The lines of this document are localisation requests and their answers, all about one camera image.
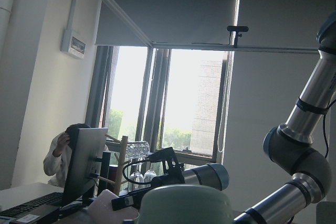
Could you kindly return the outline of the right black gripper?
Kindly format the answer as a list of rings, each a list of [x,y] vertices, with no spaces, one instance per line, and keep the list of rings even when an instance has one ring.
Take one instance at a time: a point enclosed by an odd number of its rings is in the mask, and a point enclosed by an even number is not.
[[[184,184],[182,175],[183,163],[179,163],[172,147],[164,148],[148,156],[151,163],[162,162],[163,175],[152,178],[151,188],[164,185]],[[140,209],[143,195],[125,195],[111,201],[113,210],[121,210],[126,207]]]

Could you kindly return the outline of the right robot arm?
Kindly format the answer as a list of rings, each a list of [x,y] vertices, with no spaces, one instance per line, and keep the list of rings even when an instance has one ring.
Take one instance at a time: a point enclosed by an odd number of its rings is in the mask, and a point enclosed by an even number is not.
[[[283,223],[313,202],[321,201],[331,186],[326,156],[312,148],[312,132],[325,118],[335,94],[335,14],[317,33],[319,61],[287,121],[272,128],[263,142],[269,158],[291,175],[291,180],[234,223]]]

